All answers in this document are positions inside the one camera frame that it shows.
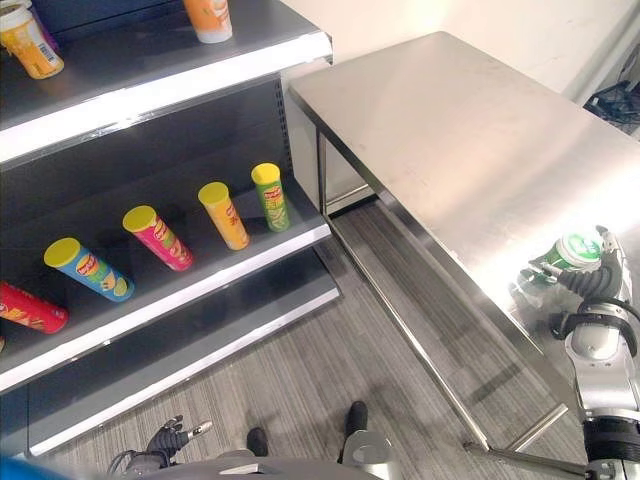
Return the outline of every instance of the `gray carpet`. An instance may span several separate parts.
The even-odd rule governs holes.
[[[547,389],[459,301],[375,203],[337,219],[376,279],[447,379],[504,446],[554,405]],[[540,479],[472,457],[470,440],[418,360],[334,240],[317,248],[343,296],[188,383],[61,447],[59,465],[104,471],[119,451],[141,449],[177,413],[214,428],[178,455],[181,462],[244,446],[263,426],[277,456],[335,460],[352,401],[370,409],[370,428],[394,445],[406,479]],[[527,452],[585,462],[577,420],[565,415]]]

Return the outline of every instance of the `shoe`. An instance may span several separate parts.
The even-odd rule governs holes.
[[[368,416],[367,405],[364,402],[360,400],[353,402],[344,422],[345,438],[348,438],[358,430],[366,430]]]
[[[269,455],[267,434],[260,427],[252,428],[247,433],[247,449],[251,450],[256,457]]]

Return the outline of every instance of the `pink pringles can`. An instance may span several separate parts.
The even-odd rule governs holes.
[[[148,205],[132,208],[122,219],[125,230],[133,233],[169,268],[181,272],[193,263],[193,255]]]

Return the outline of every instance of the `red pringles can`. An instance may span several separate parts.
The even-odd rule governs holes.
[[[148,205],[140,205],[127,212],[122,219],[125,230],[133,233],[169,268],[186,270],[193,263],[193,255]]]
[[[0,282],[0,317],[43,333],[55,333],[67,323],[69,314],[64,308]]]

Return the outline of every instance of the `yellow lid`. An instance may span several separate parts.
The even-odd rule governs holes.
[[[50,267],[63,267],[80,252],[80,242],[75,238],[61,238],[49,245],[44,252],[44,263]]]
[[[280,169],[273,163],[261,163],[251,170],[251,179],[258,185],[269,185],[280,180]]]
[[[155,225],[156,211],[149,205],[140,205],[129,210],[122,219],[122,226],[130,232],[141,232]]]
[[[204,205],[215,205],[229,198],[229,189],[222,182],[207,183],[198,192],[198,200]]]

